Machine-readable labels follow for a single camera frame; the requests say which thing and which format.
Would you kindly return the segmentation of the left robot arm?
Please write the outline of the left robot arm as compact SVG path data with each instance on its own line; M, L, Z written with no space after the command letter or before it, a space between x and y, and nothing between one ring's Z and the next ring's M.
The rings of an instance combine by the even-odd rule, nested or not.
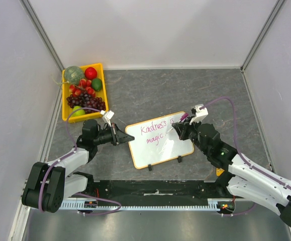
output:
M37 162L32 166L22 194L22 205L55 213L67 197L76 193L91 197L95 190L91 178L76 169L95 157L99 145L118 146L134 139L116 124L101 127L94 119L86 120L76 145L68 153L54 161Z

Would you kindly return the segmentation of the yellow framed whiteboard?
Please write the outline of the yellow framed whiteboard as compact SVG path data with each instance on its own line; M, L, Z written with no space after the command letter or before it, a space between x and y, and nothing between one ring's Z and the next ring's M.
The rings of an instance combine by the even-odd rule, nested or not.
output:
M125 132L134 137L129 148L136 169L157 165L179 156L194 152L190 140L182 141L172 124L181 120L185 112L180 111L162 117L128 125Z

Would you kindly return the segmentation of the pink capped whiteboard marker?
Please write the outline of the pink capped whiteboard marker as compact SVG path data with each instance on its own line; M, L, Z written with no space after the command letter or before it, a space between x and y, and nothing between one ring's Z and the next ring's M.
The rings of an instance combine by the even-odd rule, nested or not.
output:
M181 118L179 119L178 123L183 122L187 117L188 117L188 113L184 113L184 114L181 116ZM169 133L169 132L171 132L172 130L173 130L173 127L171 127L170 129L168 129L168 130L166 131L166 133Z

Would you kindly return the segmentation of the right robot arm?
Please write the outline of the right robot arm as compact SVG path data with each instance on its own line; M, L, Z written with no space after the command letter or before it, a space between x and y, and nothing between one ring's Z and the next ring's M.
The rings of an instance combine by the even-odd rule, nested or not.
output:
M219 197L231 194L253 201L291 227L291 180L254 163L223 142L212 124L174 123L172 127L180 140L190 140L213 166L224 170L214 186Z

